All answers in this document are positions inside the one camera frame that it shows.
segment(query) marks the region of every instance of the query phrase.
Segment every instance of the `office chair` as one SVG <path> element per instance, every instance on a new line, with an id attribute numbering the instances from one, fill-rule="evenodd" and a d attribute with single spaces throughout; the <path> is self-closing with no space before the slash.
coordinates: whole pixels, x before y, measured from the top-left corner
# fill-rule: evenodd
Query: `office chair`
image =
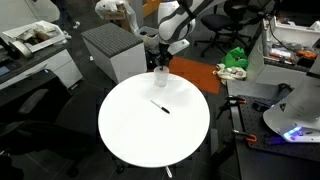
<path id="1" fill-rule="evenodd" d="M 23 116 L 32 112 L 47 93 L 47 89 L 37 90 L 17 113 Z M 64 105 L 55 122 L 24 120 L 0 124 L 0 150 L 21 155 L 48 149 L 74 160 L 67 174 L 75 177 L 78 174 L 77 164 L 92 153 L 97 143 L 98 111 L 107 93 L 86 85 Z"/>
<path id="2" fill-rule="evenodd" d="M 224 11 L 228 16 L 221 14 L 209 14 L 201 18 L 202 24 L 215 33 L 214 38 L 210 38 L 210 40 L 199 40 L 194 42 L 194 46 L 197 46 L 198 43 L 210 43 L 210 45 L 201 52 L 201 57 L 204 57 L 205 52 L 209 50 L 210 47 L 214 46 L 219 48 L 224 54 L 227 54 L 219 44 L 223 44 L 224 47 L 231 47 L 235 40 L 239 40 L 245 48 L 247 47 L 243 38 L 248 38 L 248 41 L 250 42 L 251 37 L 240 34 L 239 31 L 247 25 L 258 23 L 264 17 L 264 13 L 261 12 L 258 7 L 248 6 L 249 1 L 250 0 L 226 1 L 224 4 Z M 243 16 L 246 10 L 256 12 L 258 16 L 243 21 Z M 231 31 L 231 33 L 221 33 L 220 31 L 223 29 Z M 218 42 L 220 36 L 228 36 L 230 38 L 227 42 Z"/>

